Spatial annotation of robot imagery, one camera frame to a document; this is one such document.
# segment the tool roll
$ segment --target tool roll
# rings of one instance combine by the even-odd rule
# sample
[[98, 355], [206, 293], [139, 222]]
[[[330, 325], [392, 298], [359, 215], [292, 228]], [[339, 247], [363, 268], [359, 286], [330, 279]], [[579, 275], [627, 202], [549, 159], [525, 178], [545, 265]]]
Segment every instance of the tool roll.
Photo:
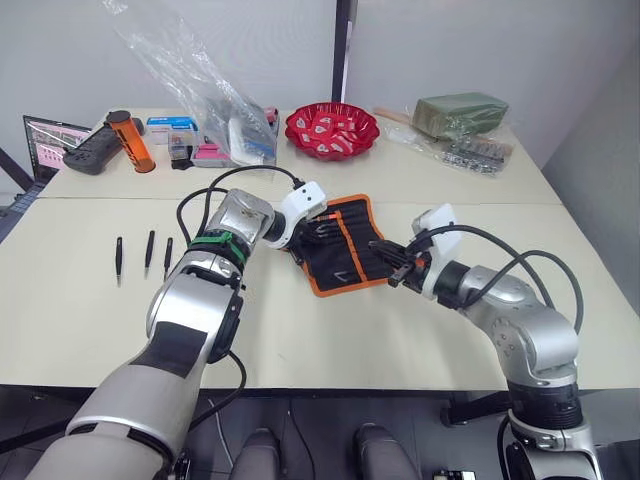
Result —
[[317, 217], [301, 223], [289, 252], [309, 278], [313, 292], [327, 297], [387, 282], [393, 269], [369, 249], [381, 240], [366, 195], [329, 202]]

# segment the laptop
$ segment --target laptop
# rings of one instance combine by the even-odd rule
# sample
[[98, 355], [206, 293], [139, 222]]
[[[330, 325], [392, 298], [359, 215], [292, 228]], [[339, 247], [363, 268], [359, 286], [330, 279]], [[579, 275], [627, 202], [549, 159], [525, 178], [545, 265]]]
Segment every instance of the laptop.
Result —
[[[66, 168], [62, 158], [66, 148], [74, 148], [89, 136], [91, 129], [57, 122], [44, 118], [24, 115], [27, 146], [33, 170], [33, 183], [24, 194], [16, 196], [16, 200], [0, 212], [0, 242], [2, 242], [22, 215], [31, 206], [49, 180], [62, 168]], [[20, 168], [13, 162], [12, 169]]]

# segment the plastic bag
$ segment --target plastic bag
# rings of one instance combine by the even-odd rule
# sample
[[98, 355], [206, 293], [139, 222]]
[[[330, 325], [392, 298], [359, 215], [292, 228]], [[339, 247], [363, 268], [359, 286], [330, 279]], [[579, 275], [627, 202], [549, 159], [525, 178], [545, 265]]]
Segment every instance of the plastic bag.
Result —
[[513, 146], [492, 135], [465, 135], [452, 142], [437, 141], [413, 127], [392, 120], [378, 120], [387, 140], [404, 145], [447, 166], [482, 175], [497, 176], [509, 162]]
[[264, 111], [240, 93], [209, 57], [204, 42], [163, 2], [102, 0], [127, 46], [239, 165], [275, 163], [276, 136]]

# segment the white wall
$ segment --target white wall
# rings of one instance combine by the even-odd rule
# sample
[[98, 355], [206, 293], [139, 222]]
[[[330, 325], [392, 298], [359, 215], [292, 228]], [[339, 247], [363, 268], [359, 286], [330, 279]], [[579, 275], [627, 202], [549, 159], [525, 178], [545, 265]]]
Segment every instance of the white wall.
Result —
[[[204, 38], [223, 71], [259, 103], [287, 109], [331, 98], [335, 1], [171, 4]], [[3, 2], [0, 145], [29, 174], [23, 114], [93, 126], [114, 106], [177, 101], [115, 34], [99, 0]], [[18, 190], [0, 171], [0, 196]]]
[[638, 38], [637, 0], [360, 0], [346, 101], [482, 91], [543, 166]]
[[639, 57], [636, 45], [543, 172], [640, 314]]

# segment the orange cylinder container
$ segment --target orange cylinder container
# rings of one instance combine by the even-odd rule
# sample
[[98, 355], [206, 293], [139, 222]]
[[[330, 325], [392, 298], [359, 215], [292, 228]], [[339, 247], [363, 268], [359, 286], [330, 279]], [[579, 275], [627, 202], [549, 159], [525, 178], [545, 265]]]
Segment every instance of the orange cylinder container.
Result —
[[136, 172], [147, 173], [156, 168], [156, 164], [151, 159], [151, 155], [149, 155], [149, 151], [142, 141], [142, 137], [138, 133], [138, 129], [133, 123], [129, 112], [126, 110], [109, 112], [107, 123], [111, 125], [113, 131], [118, 135], [118, 139], [120, 139], [122, 147], [129, 155]]

